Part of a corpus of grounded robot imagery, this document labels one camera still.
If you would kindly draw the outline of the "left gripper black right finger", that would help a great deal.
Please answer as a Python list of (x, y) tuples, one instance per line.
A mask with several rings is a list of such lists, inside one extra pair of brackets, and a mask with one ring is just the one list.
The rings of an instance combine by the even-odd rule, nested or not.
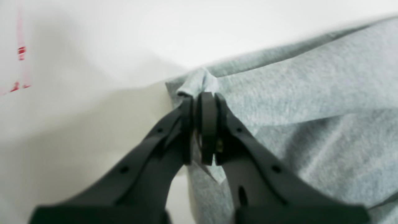
[(220, 94), (197, 98), (201, 161), (221, 166), (235, 211), (233, 224), (369, 224), (361, 205), (325, 196), (261, 145)]

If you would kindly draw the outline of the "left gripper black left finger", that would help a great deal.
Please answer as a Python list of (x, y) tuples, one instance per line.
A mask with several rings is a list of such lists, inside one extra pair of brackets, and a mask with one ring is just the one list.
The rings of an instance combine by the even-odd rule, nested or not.
[(163, 117), (131, 152), (91, 187), (56, 205), (40, 206), (31, 224), (170, 224), (171, 182), (190, 165), (193, 98)]

